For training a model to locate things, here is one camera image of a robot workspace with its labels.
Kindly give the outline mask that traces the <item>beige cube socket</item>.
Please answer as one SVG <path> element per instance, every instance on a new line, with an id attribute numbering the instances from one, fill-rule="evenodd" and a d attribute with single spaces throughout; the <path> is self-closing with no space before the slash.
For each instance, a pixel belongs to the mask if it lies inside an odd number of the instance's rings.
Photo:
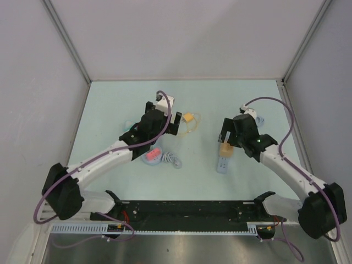
<path id="1" fill-rule="evenodd" d="M 219 156 L 223 158 L 231 158 L 234 153 L 234 147 L 227 142 L 223 142 L 219 147 Z"/>

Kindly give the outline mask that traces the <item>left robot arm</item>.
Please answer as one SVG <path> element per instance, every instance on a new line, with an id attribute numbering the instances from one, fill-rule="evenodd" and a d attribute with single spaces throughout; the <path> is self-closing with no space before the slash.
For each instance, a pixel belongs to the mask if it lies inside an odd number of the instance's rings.
<path id="1" fill-rule="evenodd" d="M 77 213 L 90 213 L 98 219 L 103 213 L 108 219 L 117 219 L 122 212 L 121 202 L 109 190 L 87 191 L 98 177 L 111 169 L 134 161 L 146 154 L 163 134 L 177 135 L 182 114 L 172 115 L 174 98 L 164 97 L 156 103 L 147 102 L 145 114 L 127 132 L 104 151 L 76 165 L 53 165 L 42 189 L 34 217 L 43 203 L 53 210 L 55 217 L 67 220 Z"/>

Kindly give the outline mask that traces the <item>teal triangular power strip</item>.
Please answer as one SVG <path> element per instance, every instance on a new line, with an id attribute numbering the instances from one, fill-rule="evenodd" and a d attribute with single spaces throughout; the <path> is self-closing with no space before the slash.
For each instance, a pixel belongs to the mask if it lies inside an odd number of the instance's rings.
<path id="1" fill-rule="evenodd" d="M 127 132 L 130 129 L 134 129 L 137 124 L 138 124 L 138 122 L 135 122 L 132 120 L 126 120 L 124 123 L 123 131 Z"/>

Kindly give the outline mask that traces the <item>pink square plug adapter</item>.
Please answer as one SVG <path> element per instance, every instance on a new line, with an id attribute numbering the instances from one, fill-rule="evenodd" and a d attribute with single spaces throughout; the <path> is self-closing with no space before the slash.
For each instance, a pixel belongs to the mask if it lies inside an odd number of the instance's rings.
<path id="1" fill-rule="evenodd" d="M 148 161 L 154 161 L 159 159 L 159 156 L 162 154 L 162 151 L 160 148 L 154 148 L 153 150 L 150 150 L 147 154 L 146 154 L 146 159 Z"/>

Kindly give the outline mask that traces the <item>light blue rectangular power strip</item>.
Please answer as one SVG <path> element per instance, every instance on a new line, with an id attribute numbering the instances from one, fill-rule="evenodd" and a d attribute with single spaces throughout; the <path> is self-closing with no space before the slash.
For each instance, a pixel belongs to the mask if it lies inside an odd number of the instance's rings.
<path id="1" fill-rule="evenodd" d="M 258 115 L 255 119 L 256 125 L 258 127 L 263 126 L 265 120 L 262 116 Z M 229 163 L 230 158 L 229 157 L 223 157 L 221 155 L 218 156 L 218 164 L 217 164 L 217 173 L 220 174 L 226 174 L 228 171 L 228 163 Z"/>

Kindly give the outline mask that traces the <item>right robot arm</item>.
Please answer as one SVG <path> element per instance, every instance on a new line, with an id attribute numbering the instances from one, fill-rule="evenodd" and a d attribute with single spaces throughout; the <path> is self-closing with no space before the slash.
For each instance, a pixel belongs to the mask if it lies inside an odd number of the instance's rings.
<path id="1" fill-rule="evenodd" d="M 225 118 L 218 141 L 242 148 L 248 157 L 275 172 L 298 197 L 296 200 L 284 198 L 275 192 L 260 195 L 260 203 L 254 206 L 257 219 L 266 221 L 276 215 L 298 222 L 313 239 L 332 229 L 340 237 L 339 227 L 347 220 L 342 187 L 337 183 L 327 184 L 291 162 L 274 138 L 259 133 L 252 115 Z"/>

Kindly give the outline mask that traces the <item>round light blue power strip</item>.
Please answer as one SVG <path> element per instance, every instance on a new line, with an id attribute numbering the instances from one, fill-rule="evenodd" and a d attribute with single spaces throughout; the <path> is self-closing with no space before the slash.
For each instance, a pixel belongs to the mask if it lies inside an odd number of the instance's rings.
<path id="1" fill-rule="evenodd" d="M 171 152 L 163 152 L 162 151 L 162 154 L 159 156 L 159 159 L 157 160 L 154 160 L 154 161 L 148 161 L 146 159 L 146 154 L 145 153 L 143 156 L 142 156 L 142 161 L 149 165 L 149 166 L 155 166 L 161 162 L 164 162 L 164 163 L 170 163 L 173 165 L 174 168 L 177 168 L 177 169 L 180 169 L 182 167 L 182 162 L 181 160 L 178 158 L 178 156 L 176 156 L 175 154 L 171 153 Z"/>

